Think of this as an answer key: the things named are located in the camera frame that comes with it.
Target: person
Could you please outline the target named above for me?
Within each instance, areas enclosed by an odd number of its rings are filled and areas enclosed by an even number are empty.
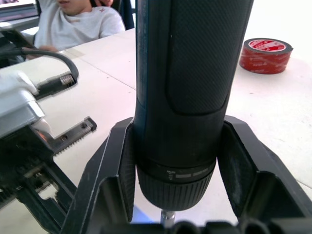
[[[58,52],[125,30],[119,13],[108,7],[113,0],[39,0],[42,10],[34,45]]]

